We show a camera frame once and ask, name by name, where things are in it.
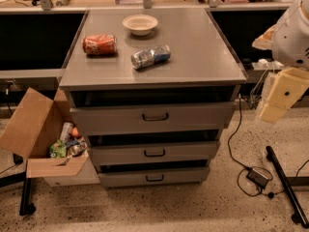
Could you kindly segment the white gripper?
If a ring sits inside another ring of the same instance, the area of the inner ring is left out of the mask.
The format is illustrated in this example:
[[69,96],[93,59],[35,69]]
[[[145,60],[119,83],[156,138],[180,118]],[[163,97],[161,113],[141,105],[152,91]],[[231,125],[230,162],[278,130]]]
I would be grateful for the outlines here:
[[309,72],[287,68],[273,80],[267,103],[259,103],[258,119],[267,123],[278,122],[309,88]]

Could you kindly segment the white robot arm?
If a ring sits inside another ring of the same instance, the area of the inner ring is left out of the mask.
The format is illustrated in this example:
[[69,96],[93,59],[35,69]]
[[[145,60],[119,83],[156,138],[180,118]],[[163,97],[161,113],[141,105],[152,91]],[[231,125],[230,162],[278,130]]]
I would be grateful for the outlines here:
[[274,124],[309,89],[309,0],[294,0],[252,46],[270,49],[272,58],[284,66],[267,75],[257,107],[257,118]]

